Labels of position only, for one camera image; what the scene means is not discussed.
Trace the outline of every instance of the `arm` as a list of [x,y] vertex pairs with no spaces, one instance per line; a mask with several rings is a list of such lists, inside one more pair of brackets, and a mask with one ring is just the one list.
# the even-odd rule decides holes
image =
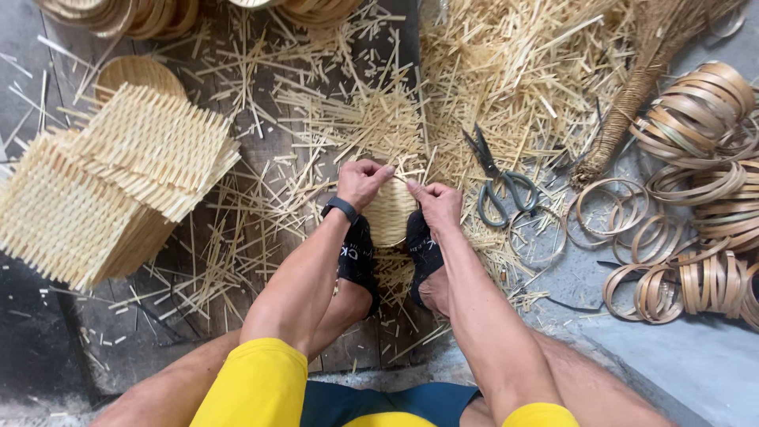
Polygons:
[[[357,212],[392,177],[392,166],[371,160],[346,163],[340,170],[338,197]],[[308,355],[313,334],[332,298],[340,247],[350,227],[339,209],[332,209],[311,236],[279,267],[250,307],[240,344],[257,338],[279,338]]]
[[409,181],[440,244],[449,278],[453,334],[496,425],[529,403],[563,405],[543,352],[516,310],[493,285],[459,226],[461,193]]

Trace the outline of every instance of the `round bamboo basket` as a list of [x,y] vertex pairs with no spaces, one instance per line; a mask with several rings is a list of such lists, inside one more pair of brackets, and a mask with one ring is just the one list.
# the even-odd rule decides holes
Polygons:
[[[97,78],[97,86],[113,91],[124,82],[137,86],[148,86],[160,93],[187,98],[184,87],[177,76],[164,65],[144,56],[119,56],[106,64]],[[96,87],[95,98],[107,102],[111,94]]]
[[377,248],[391,248],[406,240],[406,221],[417,209],[417,201],[406,183],[392,177],[362,213],[369,221],[372,243]]

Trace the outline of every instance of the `watch strap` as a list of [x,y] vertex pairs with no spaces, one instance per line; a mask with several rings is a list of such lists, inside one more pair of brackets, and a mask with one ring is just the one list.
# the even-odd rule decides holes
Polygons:
[[358,221],[358,212],[356,212],[356,210],[353,208],[353,205],[337,196],[332,196],[327,204],[324,205],[324,209],[322,210],[322,218],[326,217],[333,207],[337,207],[339,210],[342,210],[345,213],[345,216],[348,217],[348,221],[351,222],[351,225],[354,225]]

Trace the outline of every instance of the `dark wood surface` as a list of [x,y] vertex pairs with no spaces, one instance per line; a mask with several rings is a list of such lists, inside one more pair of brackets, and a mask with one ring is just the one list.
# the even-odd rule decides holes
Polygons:
[[[392,2],[384,2],[385,6],[392,10]],[[229,42],[230,26],[228,18],[224,14],[224,8],[217,8],[215,4],[206,3],[201,9],[205,17],[212,18],[212,30],[210,31],[211,40],[204,40],[201,51],[211,49],[208,56],[213,57],[214,49],[233,50]],[[251,38],[247,41],[248,49],[252,47],[254,41],[262,33],[262,29],[269,25],[269,14],[257,12],[254,16],[251,26]],[[87,110],[89,106],[84,101],[77,102],[74,105],[74,96],[77,88],[83,78],[84,66],[77,65],[74,67],[74,61],[58,52],[53,52],[36,41],[37,34],[43,35],[51,41],[65,47],[66,49],[78,55],[89,62],[97,62],[101,59],[102,54],[111,44],[111,40],[101,40],[90,35],[82,29],[65,27],[53,20],[42,15],[39,10],[27,0],[10,0],[6,2],[5,13],[0,15],[0,48],[3,53],[16,56],[18,63],[24,66],[29,72],[33,73],[34,79],[29,79],[25,75],[11,68],[5,62],[0,62],[0,84],[3,87],[14,85],[14,81],[22,87],[25,94],[32,100],[39,102],[39,93],[41,89],[42,70],[47,69],[49,73],[47,109],[55,117],[65,122],[65,115],[57,112],[57,106],[64,106],[69,109]],[[267,32],[269,41],[274,42],[279,36],[274,31]],[[169,42],[154,41],[133,41],[128,38],[120,40],[109,55],[108,59],[119,55],[142,55],[153,52],[161,46],[167,46]],[[360,51],[357,42],[356,50]],[[190,93],[189,98],[195,99],[195,93],[200,91],[199,105],[203,108],[214,109],[221,113],[229,113],[231,110],[231,99],[209,102],[208,99],[225,87],[221,78],[216,74],[206,74],[202,76],[203,83],[196,81],[181,68],[187,68],[192,71],[199,71],[207,68],[201,62],[202,57],[206,54],[201,53],[196,59],[191,58],[194,43],[188,43],[184,46],[165,52],[163,55],[168,59],[166,62],[177,76],[179,76],[186,91]],[[239,79],[239,71],[225,71],[227,78]],[[287,75],[287,72],[277,70],[277,73]],[[289,117],[290,111],[284,106],[279,109],[272,101],[269,91],[274,86],[272,70],[269,67],[259,65],[257,73],[254,75],[255,85],[252,94],[255,102],[274,117]],[[343,79],[346,87],[348,81]],[[3,97],[4,110],[0,113],[0,135],[6,138],[11,130],[16,127],[19,120],[26,114],[29,108],[23,100],[13,95],[7,90],[0,89],[7,95]],[[36,132],[38,113],[33,112],[21,128],[18,136],[23,141],[33,139]],[[75,118],[69,117],[72,124]],[[235,122],[235,133],[245,130],[253,123],[253,115],[248,111],[241,112]],[[282,125],[293,131],[301,130],[297,122],[283,122]],[[274,156],[288,155],[296,153],[298,158],[295,160],[295,169],[302,169],[310,156],[308,149],[296,148],[291,145],[295,142],[294,137],[271,123],[262,123],[263,138],[258,134],[251,132],[249,135],[240,139],[242,143],[241,155],[244,162],[249,165],[256,173],[261,173],[267,160]],[[9,144],[6,150],[8,155],[19,156],[20,148],[15,144]],[[336,179],[337,166],[333,166],[331,159],[334,153],[322,156],[320,162],[326,162],[322,171],[325,179],[328,176],[331,180]],[[238,164],[236,170],[247,172],[247,167]],[[249,185],[243,179],[238,180],[238,184],[243,187]],[[283,182],[271,184],[274,191],[278,191]],[[315,199],[317,209],[329,200],[333,193],[324,191]],[[206,199],[209,203],[214,203],[215,193],[211,193]],[[311,214],[312,207],[307,204],[301,208],[302,214]],[[257,239],[260,237],[261,224],[254,221],[255,217],[248,217],[246,223],[249,224],[246,229],[248,239]],[[198,250],[205,247],[210,238],[210,231],[207,224],[214,224],[216,221],[216,210],[205,207],[205,203],[198,206],[193,212],[194,225],[193,234],[195,245]],[[167,249],[162,251],[156,259],[156,266],[179,273],[189,274],[192,272],[191,255],[184,250],[179,241],[184,242],[187,246],[191,243],[190,238],[190,218],[185,218],[182,224],[175,230],[173,236],[167,241]],[[306,221],[299,229],[304,234],[313,231],[316,222],[311,219]],[[272,255],[268,262],[280,264],[282,260],[292,252],[302,242],[302,238],[289,232],[279,232],[276,240],[268,239],[266,244],[268,248],[279,244],[279,249]],[[255,258],[261,254],[262,245],[254,245],[247,250],[247,256]],[[197,273],[202,273],[203,262],[196,259]],[[186,277],[175,274],[164,273],[165,278],[170,283],[179,283],[186,280]],[[259,292],[266,285],[266,280],[270,279],[271,274],[251,274],[250,281],[254,285],[254,291]],[[128,277],[126,280],[108,280],[101,283],[94,291],[93,296],[107,299],[109,301],[120,301],[132,297],[129,285],[139,295],[144,295],[160,289],[165,289],[166,285],[162,280],[157,279],[148,270],[141,269],[137,273]],[[239,289],[229,291],[228,297],[232,304],[238,310],[241,317],[244,318],[250,304],[253,301],[255,293],[250,291],[243,293]],[[173,309],[175,303],[181,301],[178,297],[174,300],[167,299],[161,304],[154,305],[153,299],[148,299],[144,303],[145,308],[155,316]],[[108,309],[108,303],[97,300],[76,301],[75,311],[77,322],[81,327],[87,330],[93,329],[97,334],[103,334],[104,340],[115,341],[119,337],[127,338],[114,346],[101,346],[99,344],[99,335],[90,337],[91,343],[86,348],[103,364],[109,367],[109,370],[101,369],[94,363],[90,363],[93,370],[93,377],[101,391],[105,394],[117,394],[124,392],[132,384],[147,378],[158,372],[161,368],[175,361],[185,353],[196,348],[203,341],[224,334],[228,329],[234,330],[242,324],[236,315],[227,311],[225,316],[225,305],[221,298],[213,301],[208,307],[208,314],[211,320],[193,314],[183,318],[181,315],[174,315],[165,320],[164,326],[154,320],[147,320],[147,313],[143,313],[135,306],[131,306],[129,311],[114,315],[115,310]],[[388,361],[395,356],[395,348],[401,352],[419,338],[427,335],[433,329],[432,317],[429,313],[420,311],[410,300],[406,301],[405,308],[409,312],[414,323],[417,325],[419,332],[408,322],[404,314],[398,315],[398,306],[393,308],[384,308],[386,317],[382,320],[371,318],[367,321],[359,322],[349,328],[345,334],[338,338],[333,345],[327,348],[318,359],[312,364],[310,370],[318,371],[323,369],[325,372],[346,371],[354,367],[354,361],[357,368],[379,368],[388,365],[404,365],[413,362],[423,362],[427,359],[426,349],[420,352],[410,352],[404,357],[399,358],[392,364]],[[380,325],[381,321],[395,318],[396,322],[388,327]],[[400,326],[398,337],[395,337],[395,329]],[[380,357],[380,352],[387,345],[391,344],[391,349]]]

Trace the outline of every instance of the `scissor handle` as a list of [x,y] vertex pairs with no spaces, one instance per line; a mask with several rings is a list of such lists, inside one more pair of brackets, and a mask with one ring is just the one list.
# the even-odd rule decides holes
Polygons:
[[[514,196],[514,204],[517,205],[517,209],[521,210],[522,212],[528,212],[537,206],[537,198],[540,196],[540,192],[537,190],[535,183],[532,182],[532,179],[529,179],[527,176],[524,176],[519,172],[502,172],[501,178],[506,181],[506,187],[509,188],[512,196]],[[522,184],[525,184],[527,187],[529,187],[530,200],[527,204],[524,204],[522,202],[522,199],[519,197],[515,181],[521,181]]]
[[[503,178],[503,180],[506,183],[506,187],[512,193],[512,196],[514,197],[514,204],[517,206],[517,209],[523,212],[526,212],[529,210],[533,210],[535,208],[535,206],[537,205],[537,198],[538,196],[540,196],[540,192],[537,190],[535,183],[532,182],[531,179],[529,179],[527,176],[524,176],[518,172],[503,172],[501,173],[501,178]],[[522,199],[519,197],[519,193],[517,192],[515,181],[521,181],[527,187],[529,187],[530,200],[527,203],[527,205],[525,205],[522,202]],[[490,218],[488,218],[487,215],[485,214],[485,209],[484,209],[485,196],[490,198],[490,201],[493,203],[493,206],[496,207],[496,210],[501,215],[500,221],[491,221]],[[506,208],[503,206],[501,201],[497,198],[496,192],[493,190],[492,181],[485,182],[485,185],[483,185],[482,189],[480,190],[480,197],[477,199],[477,212],[480,214],[480,218],[482,219],[482,221],[491,227],[503,227],[509,221],[509,214],[506,213]]]
[[[498,213],[501,214],[500,221],[491,221],[485,214],[485,195],[490,198],[490,201],[493,202],[493,206],[495,206]],[[509,221],[509,215],[506,213],[506,208],[503,207],[498,198],[496,198],[496,192],[493,191],[493,183],[491,181],[485,182],[485,185],[483,185],[480,190],[480,197],[477,199],[477,212],[480,214],[482,221],[491,227],[503,227]]]

